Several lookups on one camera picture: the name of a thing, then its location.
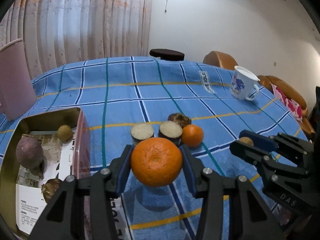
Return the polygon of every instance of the brown leather sofa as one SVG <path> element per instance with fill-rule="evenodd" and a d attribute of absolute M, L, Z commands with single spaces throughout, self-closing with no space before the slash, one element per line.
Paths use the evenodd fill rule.
<path fill-rule="evenodd" d="M 308 121 L 308 109 L 307 103 L 293 87 L 288 85 L 286 82 L 281 80 L 280 78 L 274 76 L 258 76 L 260 79 L 259 84 L 267 88 L 271 93 L 273 93 L 271 83 L 279 87 L 285 96 L 289 99 L 293 99 L 296 101 L 302 108 L 302 122 L 298 122 L 302 131 L 305 133 L 308 139 L 314 140 L 316 136 L 315 130 L 312 128 L 310 122 Z"/>
<path fill-rule="evenodd" d="M 204 57 L 203 63 L 229 70 L 235 70 L 235 66 L 238 65 L 232 56 L 219 51 L 211 51 Z"/>

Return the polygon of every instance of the white wall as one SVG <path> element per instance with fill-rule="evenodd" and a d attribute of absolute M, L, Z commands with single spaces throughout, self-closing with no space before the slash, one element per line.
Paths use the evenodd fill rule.
<path fill-rule="evenodd" d="M 149 50 L 174 49 L 197 62 L 226 52 L 256 75 L 285 80 L 313 108 L 320 42 L 298 0 L 168 0 L 166 14 L 165 3 L 152 0 Z"/>

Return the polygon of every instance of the pink cloth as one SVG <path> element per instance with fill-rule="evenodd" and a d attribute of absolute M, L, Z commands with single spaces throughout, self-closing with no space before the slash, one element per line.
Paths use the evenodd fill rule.
<path fill-rule="evenodd" d="M 293 99 L 288 99 L 285 94 L 278 88 L 276 85 L 271 84 L 273 89 L 273 94 L 277 99 L 279 99 L 287 108 L 289 108 L 292 115 L 298 121 L 302 122 L 302 108 L 301 106 L 294 101 Z"/>

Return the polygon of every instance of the mug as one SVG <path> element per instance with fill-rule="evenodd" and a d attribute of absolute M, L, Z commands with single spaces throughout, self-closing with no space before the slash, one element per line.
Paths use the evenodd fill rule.
<path fill-rule="evenodd" d="M 260 81 L 260 79 L 251 71 L 244 67 L 235 66 L 235 72 L 230 85 L 230 93 L 241 100 L 247 99 L 252 101 L 259 93 L 259 88 L 256 84 L 258 81 Z M 253 88 L 255 88 L 257 92 L 253 97 L 249 98 Z"/>

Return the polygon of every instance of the pink pitcher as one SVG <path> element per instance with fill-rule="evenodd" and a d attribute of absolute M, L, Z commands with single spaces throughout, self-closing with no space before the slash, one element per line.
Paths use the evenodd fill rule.
<path fill-rule="evenodd" d="M 0 48 L 0 114 L 11 121 L 22 116 L 36 101 L 24 44 L 16 39 Z"/>

